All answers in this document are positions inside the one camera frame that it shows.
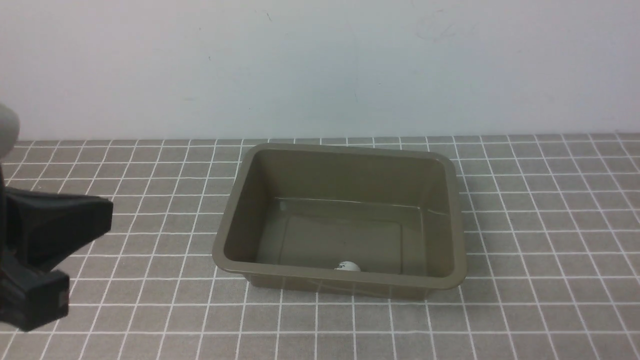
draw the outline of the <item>olive green tray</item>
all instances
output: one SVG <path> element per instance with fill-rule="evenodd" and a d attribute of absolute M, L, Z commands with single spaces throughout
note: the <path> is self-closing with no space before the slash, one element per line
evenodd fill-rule
<path fill-rule="evenodd" d="M 432 152 L 255 146 L 212 255 L 267 288 L 392 299 L 454 288 L 467 275 L 454 166 Z M 341 261 L 362 271 L 334 270 Z"/>

